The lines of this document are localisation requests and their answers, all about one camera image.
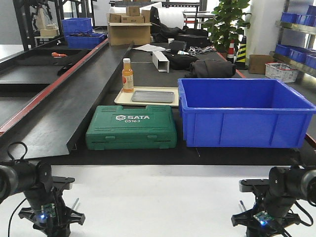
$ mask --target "green leaves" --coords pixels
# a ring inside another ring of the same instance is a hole
[[[214,30],[212,24],[204,23],[208,32],[211,32],[215,47],[221,45],[228,49],[230,40],[234,39],[235,44],[239,43],[239,35],[244,35],[244,27],[250,27],[250,22],[246,22],[243,17],[251,13],[243,12],[249,6],[250,0],[219,0],[219,4],[214,8],[215,14]]]

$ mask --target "toolbox latch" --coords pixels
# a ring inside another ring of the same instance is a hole
[[[115,140],[115,136],[105,136],[105,140],[113,141]]]
[[[157,139],[157,135],[147,135],[147,138],[151,140]]]

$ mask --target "beige tray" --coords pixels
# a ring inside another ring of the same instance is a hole
[[[136,90],[149,90],[149,91],[171,91],[174,93],[173,103],[155,103],[155,102],[134,102],[132,96],[134,93],[125,93],[120,90],[119,94],[115,98],[114,102],[117,105],[170,105],[173,107],[179,106],[179,93],[177,87],[147,87],[147,86],[135,86]]]

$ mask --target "metal shelf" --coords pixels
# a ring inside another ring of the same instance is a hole
[[[299,31],[299,32],[303,32],[306,34],[316,35],[316,27],[313,27],[313,26],[305,26],[305,25],[282,22],[282,21],[277,21],[276,25],[278,27],[282,27],[285,29],[290,29],[293,31]]]
[[[273,51],[270,52],[270,55],[279,61],[282,61],[284,63],[291,65],[293,68],[300,70],[303,73],[307,73],[313,77],[316,77],[316,69],[315,68],[311,68],[309,66],[306,66],[305,64],[296,62],[296,61],[294,61],[288,57],[285,57],[281,54],[274,53]]]

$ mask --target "blue storage bin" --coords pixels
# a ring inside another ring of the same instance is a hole
[[[283,22],[295,23],[296,19],[297,19],[297,14],[295,13],[283,12],[281,16],[281,21]]]
[[[104,34],[89,34],[90,37],[66,36],[68,48],[95,48],[105,39]]]
[[[291,48],[292,47],[288,46],[288,45],[277,44],[275,53],[281,54],[283,56],[288,56],[288,54],[290,53],[290,49]]]
[[[296,19],[296,24],[314,26],[316,17],[312,15],[298,15]]]
[[[296,62],[299,63],[305,63],[306,61],[306,52],[297,50],[297,49],[290,49],[290,53],[288,54],[288,57],[290,59],[293,59]]]
[[[316,16],[316,6],[310,5],[308,10],[307,10],[307,15]]]
[[[178,79],[188,147],[299,148],[316,106],[276,79]]]
[[[64,35],[92,33],[91,18],[69,18],[62,20]]]
[[[307,55],[305,64],[316,69],[316,55]]]

